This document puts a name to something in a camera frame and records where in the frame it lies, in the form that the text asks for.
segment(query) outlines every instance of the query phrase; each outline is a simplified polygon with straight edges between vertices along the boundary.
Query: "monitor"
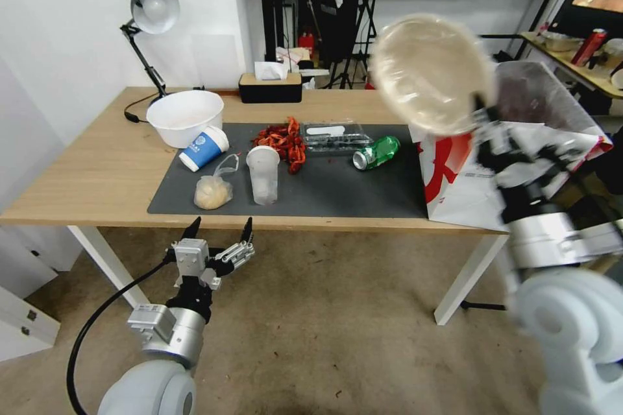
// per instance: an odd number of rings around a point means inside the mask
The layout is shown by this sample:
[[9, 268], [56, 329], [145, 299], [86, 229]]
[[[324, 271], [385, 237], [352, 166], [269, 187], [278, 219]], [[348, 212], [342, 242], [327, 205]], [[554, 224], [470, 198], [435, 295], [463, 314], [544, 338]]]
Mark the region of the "monitor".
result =
[[623, 0], [565, 0], [549, 29], [585, 38], [597, 28], [623, 38]]

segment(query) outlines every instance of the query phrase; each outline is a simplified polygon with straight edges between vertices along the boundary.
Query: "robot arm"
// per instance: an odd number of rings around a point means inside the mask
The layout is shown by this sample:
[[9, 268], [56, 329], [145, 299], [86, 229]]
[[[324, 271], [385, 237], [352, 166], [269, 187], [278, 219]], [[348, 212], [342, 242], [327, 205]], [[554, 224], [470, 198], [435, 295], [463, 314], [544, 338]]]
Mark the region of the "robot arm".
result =
[[541, 347], [546, 384], [543, 415], [615, 415], [623, 407], [623, 290], [578, 268], [623, 252], [616, 224], [576, 231], [543, 187], [573, 154], [569, 144], [527, 154], [491, 110], [476, 110], [478, 161], [490, 168], [504, 199], [509, 230], [498, 258], [507, 310]]
[[142, 350], [153, 359], [131, 368], [106, 393], [99, 415], [192, 415], [195, 413], [194, 367], [210, 321], [212, 292], [221, 278], [255, 253], [251, 219], [240, 242], [210, 251], [205, 240], [183, 238], [167, 254], [175, 255], [180, 273], [178, 294], [165, 305], [138, 305], [128, 325], [142, 338]]

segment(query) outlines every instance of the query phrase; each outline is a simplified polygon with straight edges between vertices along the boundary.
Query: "clear plastic cup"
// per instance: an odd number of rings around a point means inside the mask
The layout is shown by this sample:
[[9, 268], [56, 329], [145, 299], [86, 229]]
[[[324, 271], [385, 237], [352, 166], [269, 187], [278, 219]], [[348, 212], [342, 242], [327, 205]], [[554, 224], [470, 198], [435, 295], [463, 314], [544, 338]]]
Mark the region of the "clear plastic cup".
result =
[[279, 154], [269, 146], [254, 147], [247, 154], [255, 203], [266, 206], [277, 201], [278, 164]]

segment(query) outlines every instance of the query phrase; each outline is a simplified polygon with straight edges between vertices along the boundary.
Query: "tissue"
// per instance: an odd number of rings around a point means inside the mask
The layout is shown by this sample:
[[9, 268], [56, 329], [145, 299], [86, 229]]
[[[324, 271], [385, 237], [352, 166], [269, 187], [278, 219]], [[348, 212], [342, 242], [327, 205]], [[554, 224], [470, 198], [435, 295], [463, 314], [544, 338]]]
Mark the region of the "tissue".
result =
[[287, 77], [287, 67], [285, 64], [277, 62], [255, 62], [255, 79], [282, 80]]

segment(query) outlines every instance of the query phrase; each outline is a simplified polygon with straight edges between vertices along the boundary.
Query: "table leg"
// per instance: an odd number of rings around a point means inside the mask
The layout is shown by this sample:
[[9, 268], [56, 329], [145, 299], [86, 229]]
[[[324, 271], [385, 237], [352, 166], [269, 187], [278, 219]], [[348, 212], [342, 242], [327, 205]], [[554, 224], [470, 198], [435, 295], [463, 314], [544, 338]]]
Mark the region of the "table leg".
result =
[[483, 236], [435, 310], [437, 325], [443, 326], [450, 320], [450, 317], [489, 267], [507, 239], [508, 235], [506, 234]]
[[[99, 233], [97, 227], [67, 227], [117, 289], [122, 289], [133, 280], [128, 270], [106, 242], [106, 239]], [[132, 307], [141, 303], [149, 303], [149, 300], [138, 285], [124, 293], [123, 297]]]

